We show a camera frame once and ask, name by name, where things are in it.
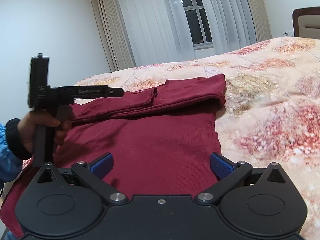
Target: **beige curtain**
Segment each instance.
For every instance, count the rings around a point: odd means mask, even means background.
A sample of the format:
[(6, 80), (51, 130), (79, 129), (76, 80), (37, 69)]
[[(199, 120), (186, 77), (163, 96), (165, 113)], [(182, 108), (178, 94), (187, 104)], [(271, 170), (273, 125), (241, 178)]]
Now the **beige curtain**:
[(248, 0), (256, 31), (257, 42), (272, 38), (269, 18), (264, 0)]
[(116, 0), (91, 0), (111, 72), (135, 67)]

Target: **bedspread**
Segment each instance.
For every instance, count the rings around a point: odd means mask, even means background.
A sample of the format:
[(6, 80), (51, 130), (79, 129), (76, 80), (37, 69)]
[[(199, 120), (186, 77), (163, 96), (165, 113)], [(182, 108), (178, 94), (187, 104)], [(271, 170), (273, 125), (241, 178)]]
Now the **bedspread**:
[(302, 236), (320, 239), (320, 40), (281, 37), (199, 60), (101, 74), (77, 85), (137, 91), (167, 79), (219, 73), (227, 81), (227, 102), (215, 123), (222, 154), (254, 167), (279, 162), (308, 206)]

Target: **finger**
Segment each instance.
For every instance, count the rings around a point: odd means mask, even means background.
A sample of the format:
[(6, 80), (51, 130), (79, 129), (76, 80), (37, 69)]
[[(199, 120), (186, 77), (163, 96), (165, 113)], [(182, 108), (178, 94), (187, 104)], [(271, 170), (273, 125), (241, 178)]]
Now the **finger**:
[(59, 130), (59, 131), (56, 132), (55, 137), (57, 139), (65, 139), (67, 137), (67, 135), (68, 135), (67, 131)]
[(69, 120), (73, 120), (76, 118), (76, 114), (72, 111), (68, 117)]
[(64, 122), (62, 122), (61, 124), (61, 128), (65, 131), (69, 131), (72, 128), (72, 124), (70, 120), (65, 120)]
[(53, 140), (57, 145), (61, 146), (64, 144), (64, 139), (54, 138)]
[(39, 111), (39, 112), (29, 112), (30, 114), (30, 121), (33, 124), (41, 125), (44, 124), (45, 126), (49, 127), (57, 127), (60, 125), (60, 121), (58, 119), (55, 119), (51, 114), (45, 111)]

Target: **red garment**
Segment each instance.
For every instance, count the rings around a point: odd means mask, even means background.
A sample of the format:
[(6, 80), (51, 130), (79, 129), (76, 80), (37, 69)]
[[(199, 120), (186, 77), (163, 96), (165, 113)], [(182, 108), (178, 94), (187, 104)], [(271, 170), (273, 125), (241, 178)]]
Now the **red garment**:
[[(106, 152), (114, 168), (104, 181), (125, 193), (192, 194), (217, 182), (210, 154), (221, 153), (215, 113), (224, 105), (224, 75), (167, 80), (157, 88), (126, 92), (122, 98), (74, 105), (75, 127), (55, 155), (57, 167), (91, 162)], [(1, 219), (16, 236), (22, 232), (14, 207), (36, 173), (28, 166), (1, 209)]]

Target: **blue pad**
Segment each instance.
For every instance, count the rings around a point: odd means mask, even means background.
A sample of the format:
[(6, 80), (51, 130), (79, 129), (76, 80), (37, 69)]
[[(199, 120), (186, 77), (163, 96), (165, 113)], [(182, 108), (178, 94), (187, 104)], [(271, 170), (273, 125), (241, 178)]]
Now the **blue pad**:
[(113, 156), (108, 154), (103, 159), (92, 165), (89, 169), (91, 173), (99, 179), (103, 179), (113, 168)]
[(221, 180), (224, 177), (228, 176), (231, 172), (233, 172), (235, 163), (229, 161), (229, 163), (224, 160), (222, 155), (216, 155), (214, 153), (210, 156), (210, 168), (212, 172)]

